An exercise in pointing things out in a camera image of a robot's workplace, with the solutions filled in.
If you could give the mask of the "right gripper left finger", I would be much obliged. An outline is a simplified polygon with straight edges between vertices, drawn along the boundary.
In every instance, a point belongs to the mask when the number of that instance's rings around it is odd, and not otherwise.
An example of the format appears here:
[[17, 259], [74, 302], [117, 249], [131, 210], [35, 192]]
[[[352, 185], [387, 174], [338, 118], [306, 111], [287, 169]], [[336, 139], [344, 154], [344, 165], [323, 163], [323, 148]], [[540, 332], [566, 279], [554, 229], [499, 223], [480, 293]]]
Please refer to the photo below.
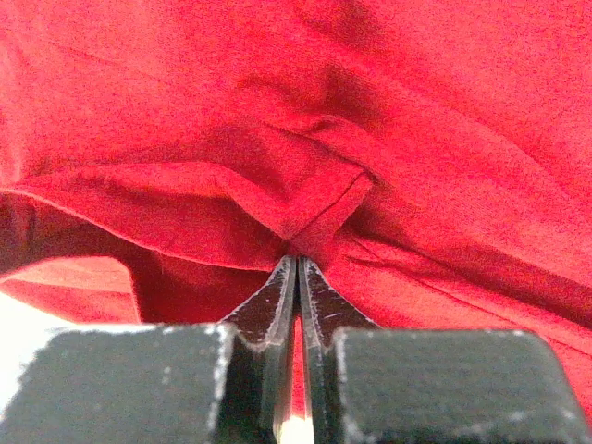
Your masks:
[[235, 328], [218, 414], [219, 443], [277, 443], [290, 416], [296, 259], [281, 258], [267, 282], [223, 322]]

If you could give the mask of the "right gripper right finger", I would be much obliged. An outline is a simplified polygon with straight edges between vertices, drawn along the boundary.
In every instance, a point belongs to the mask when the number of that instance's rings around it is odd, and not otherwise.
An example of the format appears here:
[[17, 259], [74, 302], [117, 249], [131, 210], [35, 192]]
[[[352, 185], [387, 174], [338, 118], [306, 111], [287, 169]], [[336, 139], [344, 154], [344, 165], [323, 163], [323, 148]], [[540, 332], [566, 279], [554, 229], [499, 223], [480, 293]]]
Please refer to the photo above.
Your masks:
[[338, 373], [332, 337], [340, 327], [377, 329], [378, 324], [343, 298], [307, 257], [298, 259], [298, 287], [306, 416], [313, 422], [315, 443], [340, 443]]

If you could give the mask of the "red t shirt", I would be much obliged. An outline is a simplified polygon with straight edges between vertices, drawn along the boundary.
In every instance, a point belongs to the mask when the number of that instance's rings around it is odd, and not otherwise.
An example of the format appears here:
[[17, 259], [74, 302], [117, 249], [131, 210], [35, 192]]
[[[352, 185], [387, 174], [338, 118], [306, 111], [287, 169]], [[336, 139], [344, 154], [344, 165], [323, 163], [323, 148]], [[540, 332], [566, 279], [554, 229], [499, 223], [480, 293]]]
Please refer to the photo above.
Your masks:
[[534, 330], [589, 409], [590, 3], [2, 3], [2, 292], [212, 322], [286, 254], [384, 327]]

